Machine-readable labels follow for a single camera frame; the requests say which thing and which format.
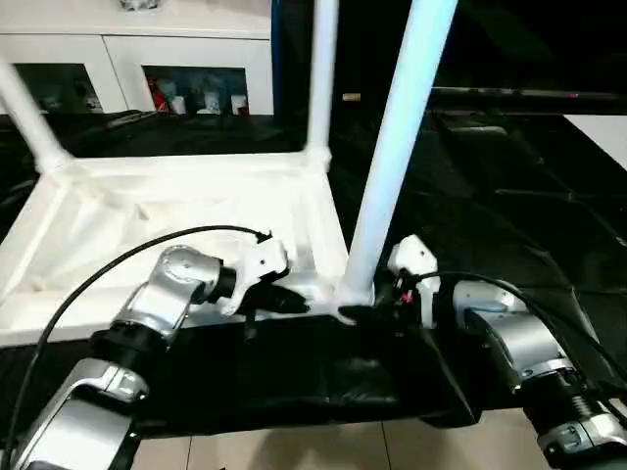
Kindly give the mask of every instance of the shelf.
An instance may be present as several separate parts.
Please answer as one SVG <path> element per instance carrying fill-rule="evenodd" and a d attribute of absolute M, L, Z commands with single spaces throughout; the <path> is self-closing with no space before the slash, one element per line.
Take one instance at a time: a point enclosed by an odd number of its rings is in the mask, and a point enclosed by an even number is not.
<path fill-rule="evenodd" d="M 0 0 L 0 33 L 270 39 L 271 0 L 162 0 L 127 12 L 118 0 Z"/>

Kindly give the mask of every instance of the red item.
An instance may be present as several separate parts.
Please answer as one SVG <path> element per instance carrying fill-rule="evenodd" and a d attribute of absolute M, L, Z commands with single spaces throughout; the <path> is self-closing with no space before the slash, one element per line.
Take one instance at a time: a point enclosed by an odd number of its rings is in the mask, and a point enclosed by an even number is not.
<path fill-rule="evenodd" d="M 411 291 L 405 292 L 405 293 L 401 296 L 401 300 L 402 300 L 405 304 L 413 304 L 413 295 L 411 294 Z"/>
<path fill-rule="evenodd" d="M 169 113 L 168 100 L 166 95 L 157 87 L 157 79 L 154 76 L 146 77 L 148 80 L 148 88 L 153 97 L 153 104 L 159 113 Z"/>

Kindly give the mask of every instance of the white tube frame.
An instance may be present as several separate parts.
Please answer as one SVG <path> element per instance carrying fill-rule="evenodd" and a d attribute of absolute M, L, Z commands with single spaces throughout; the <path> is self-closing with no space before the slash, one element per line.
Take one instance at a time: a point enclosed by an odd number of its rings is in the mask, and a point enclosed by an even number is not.
<path fill-rule="evenodd" d="M 371 286 L 410 159 L 457 0 L 413 0 L 401 52 L 362 199 L 346 272 L 342 304 L 371 302 Z M 328 167 L 338 0 L 316 0 L 308 140 L 311 165 Z M 0 97 L 40 172 L 71 160 L 41 116 L 15 69 L 0 58 Z"/>
<path fill-rule="evenodd" d="M 413 0 L 340 285 L 343 304 L 372 302 L 372 279 L 399 198 L 458 0 Z"/>

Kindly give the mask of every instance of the black fabric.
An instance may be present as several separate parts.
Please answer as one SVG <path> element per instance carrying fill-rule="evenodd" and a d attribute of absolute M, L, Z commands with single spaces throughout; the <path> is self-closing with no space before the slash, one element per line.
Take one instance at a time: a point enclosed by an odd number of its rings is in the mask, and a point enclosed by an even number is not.
<path fill-rule="evenodd" d="M 293 151 L 302 148 L 306 128 L 297 117 L 49 119 L 79 158 Z M 334 109 L 328 176 L 347 244 L 379 123 L 380 115 L 359 106 Z M 7 163 L 0 227 L 7 230 L 36 174 L 16 130 L 5 121 L 0 132 Z M 417 233 L 442 268 L 505 279 L 582 324 L 589 316 L 602 343 L 625 363 L 626 182 L 627 173 L 563 117 L 431 113 L 386 253 Z M 576 336 L 567 337 L 589 370 L 612 379 Z M 466 340 L 453 332 L 397 338 L 329 318 L 263 323 L 250 345 L 241 326 L 184 331 L 138 426 L 164 436 L 402 416 L 456 425 L 482 408 L 514 405 L 485 353 Z M 29 351 L 0 352 L 0 430 Z M 50 346 L 23 428 L 87 353 L 86 342 Z"/>

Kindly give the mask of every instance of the black surface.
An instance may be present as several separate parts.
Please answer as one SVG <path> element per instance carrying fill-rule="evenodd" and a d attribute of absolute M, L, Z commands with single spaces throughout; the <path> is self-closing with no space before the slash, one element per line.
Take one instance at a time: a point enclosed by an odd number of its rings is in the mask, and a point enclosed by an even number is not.
<path fill-rule="evenodd" d="M 331 132 L 329 181 L 347 243 L 380 122 L 363 109 L 336 107 Z M 298 118 L 127 113 L 50 119 L 80 158 L 298 150 L 305 129 Z M 10 163 L 0 175 L 2 188 L 34 180 L 15 129 L 5 122 L 0 135 L 0 158 Z M 386 250 L 417 233 L 441 268 L 513 282 L 582 322 L 587 313 L 602 343 L 625 363 L 626 175 L 563 117 L 430 114 Z M 10 226 L 30 187 L 0 202 L 0 226 Z M 410 344 L 394 338 L 325 318 L 263 323 L 249 345 L 241 326 L 182 332 L 139 427 L 163 436 L 417 415 L 454 425 L 481 408 L 515 404 L 476 345 L 447 332 L 416 334 Z M 611 379 L 576 337 L 569 346 L 591 375 Z M 0 352 L 0 430 L 28 352 Z M 50 347 L 24 423 L 86 354 L 85 342 Z"/>
<path fill-rule="evenodd" d="M 285 8 L 289 18 L 297 16 L 295 12 L 305 17 L 308 3 L 290 2 Z M 342 93 L 361 93 L 365 103 L 382 112 L 410 3 L 398 0 L 384 8 L 378 2 L 341 3 L 338 99 Z M 435 95 L 446 98 L 453 93 L 456 105 L 459 98 L 481 96 L 481 109 L 495 100 L 502 105 L 504 99 L 515 102 L 521 96 L 532 97 L 536 111 L 542 100 L 533 98 L 547 96 L 555 98 L 562 112 L 572 102 L 624 106 L 627 39 L 621 19 L 625 13 L 624 2 L 611 0 L 585 8 L 563 2 L 459 0 Z M 301 56 L 305 55 L 309 30 L 287 28 L 286 34 L 290 45 L 300 45 Z M 300 65 L 298 57 L 287 59 Z M 292 85 L 286 84 L 290 96 Z M 294 96 L 306 95 L 300 86 L 294 85 Z"/>

